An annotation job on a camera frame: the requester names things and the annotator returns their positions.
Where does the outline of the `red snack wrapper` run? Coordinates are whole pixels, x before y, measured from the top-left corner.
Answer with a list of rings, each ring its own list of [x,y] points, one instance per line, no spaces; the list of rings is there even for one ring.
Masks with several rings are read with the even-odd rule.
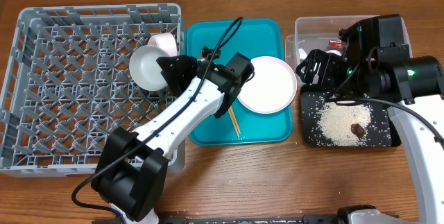
[[[343,49],[345,47],[345,43],[342,40],[330,40],[328,42],[328,46],[331,49]]]

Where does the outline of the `pink bowl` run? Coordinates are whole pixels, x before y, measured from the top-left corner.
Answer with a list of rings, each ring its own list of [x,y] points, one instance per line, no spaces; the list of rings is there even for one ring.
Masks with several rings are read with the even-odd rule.
[[[152,35],[148,40],[148,45],[161,48],[167,52],[169,56],[177,56],[178,54],[176,39],[171,33]]]

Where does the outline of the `white tissue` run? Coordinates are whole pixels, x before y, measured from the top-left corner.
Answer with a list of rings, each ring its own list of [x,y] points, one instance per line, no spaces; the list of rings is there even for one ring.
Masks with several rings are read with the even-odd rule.
[[[304,49],[298,49],[299,52],[299,61],[302,62],[307,58],[307,53]]]

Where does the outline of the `grey bowl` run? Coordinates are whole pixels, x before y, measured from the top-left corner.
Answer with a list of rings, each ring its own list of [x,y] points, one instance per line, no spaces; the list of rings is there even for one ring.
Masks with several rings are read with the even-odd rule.
[[[147,91],[164,89],[167,82],[161,74],[158,58],[168,57],[168,53],[157,46],[141,46],[129,60],[129,71],[137,86]]]

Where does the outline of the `pile of white rice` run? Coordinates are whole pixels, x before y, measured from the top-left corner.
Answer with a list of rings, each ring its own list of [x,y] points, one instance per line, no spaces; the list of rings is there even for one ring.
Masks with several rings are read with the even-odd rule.
[[[367,127],[371,122],[371,110],[367,105],[340,106],[327,102],[320,109],[317,128],[321,137],[326,138],[334,146],[361,146],[364,145]],[[350,126],[358,123],[366,130],[366,135],[358,139],[350,131]]]

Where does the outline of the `large white plate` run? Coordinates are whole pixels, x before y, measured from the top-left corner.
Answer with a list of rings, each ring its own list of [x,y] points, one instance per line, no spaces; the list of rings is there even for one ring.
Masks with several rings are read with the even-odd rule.
[[[272,114],[283,110],[297,92],[296,74],[283,60],[272,56],[253,58],[254,76],[241,89],[237,99],[250,111]]]

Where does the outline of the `brown food scrap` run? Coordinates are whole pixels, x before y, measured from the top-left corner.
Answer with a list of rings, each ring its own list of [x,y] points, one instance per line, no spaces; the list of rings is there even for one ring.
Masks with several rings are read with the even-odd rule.
[[[358,123],[354,123],[350,126],[350,131],[357,136],[358,139],[362,139],[366,135],[366,130],[359,125]]]

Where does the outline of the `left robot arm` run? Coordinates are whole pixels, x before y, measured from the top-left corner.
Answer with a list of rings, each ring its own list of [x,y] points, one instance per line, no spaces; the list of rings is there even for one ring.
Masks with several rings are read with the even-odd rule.
[[[91,182],[122,223],[148,218],[162,195],[174,150],[203,120],[222,117],[254,72],[251,60],[240,53],[227,64],[187,55],[156,62],[177,99],[132,132],[112,131]]]

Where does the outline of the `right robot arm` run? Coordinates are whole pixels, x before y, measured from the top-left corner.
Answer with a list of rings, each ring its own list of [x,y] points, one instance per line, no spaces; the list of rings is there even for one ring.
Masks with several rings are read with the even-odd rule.
[[[296,67],[305,88],[343,109],[380,104],[402,143],[420,223],[443,222],[443,68],[414,58],[399,14],[361,19],[339,29],[343,53],[311,50]]]

